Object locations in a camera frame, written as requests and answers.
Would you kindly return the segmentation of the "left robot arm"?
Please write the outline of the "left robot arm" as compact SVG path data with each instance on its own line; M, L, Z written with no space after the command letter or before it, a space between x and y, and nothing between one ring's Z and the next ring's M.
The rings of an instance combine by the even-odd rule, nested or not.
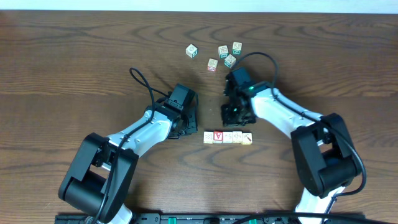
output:
M126 129L106 137L87 135L60 185L59 198L85 212L85 223L130 223L133 214L124 201L139 158L166 139L196 133L197 106L198 95L178 84Z

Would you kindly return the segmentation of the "yellow-sided wooden block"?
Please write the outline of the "yellow-sided wooden block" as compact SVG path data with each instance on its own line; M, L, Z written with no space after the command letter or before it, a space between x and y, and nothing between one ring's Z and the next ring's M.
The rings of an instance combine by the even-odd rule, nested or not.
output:
M233 131L233 143L241 144L243 139L242 131Z

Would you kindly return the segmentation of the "plain white wooden block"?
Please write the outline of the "plain white wooden block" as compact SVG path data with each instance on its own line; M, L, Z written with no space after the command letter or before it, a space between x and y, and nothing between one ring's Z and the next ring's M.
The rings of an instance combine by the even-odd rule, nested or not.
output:
M232 143L233 142L233 133L229 131L223 132L223 143Z

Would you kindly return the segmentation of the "yellow-edged wooden block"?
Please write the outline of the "yellow-edged wooden block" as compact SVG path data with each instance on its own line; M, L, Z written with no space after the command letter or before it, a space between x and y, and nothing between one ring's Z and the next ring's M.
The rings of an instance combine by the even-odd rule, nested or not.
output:
M203 133L203 143L204 144L213 144L213 132L205 131Z

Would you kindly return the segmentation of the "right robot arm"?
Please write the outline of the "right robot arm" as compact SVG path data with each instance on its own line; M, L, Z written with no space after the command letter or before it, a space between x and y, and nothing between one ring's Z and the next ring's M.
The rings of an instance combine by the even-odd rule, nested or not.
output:
M309 111L285 97L267 82L256 83L244 68L226 76L221 107L224 126L254 124L258 118L268 121L292 141L297 173L304 186L295 211L330 212L344 189L364 166L356 152L343 118L332 113Z

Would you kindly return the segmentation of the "red letter A block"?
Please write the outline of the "red letter A block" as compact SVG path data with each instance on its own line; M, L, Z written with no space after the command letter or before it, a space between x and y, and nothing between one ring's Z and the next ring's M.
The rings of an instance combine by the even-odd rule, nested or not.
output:
M213 142L214 143L222 143L223 142L223 132L222 131L214 131L213 132Z

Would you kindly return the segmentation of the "wooden block brown drawing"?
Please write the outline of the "wooden block brown drawing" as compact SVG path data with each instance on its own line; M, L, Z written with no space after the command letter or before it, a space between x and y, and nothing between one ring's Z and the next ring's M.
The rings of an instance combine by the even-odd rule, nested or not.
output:
M251 133L242 133L241 144L243 144L243 145L252 144L252 134Z

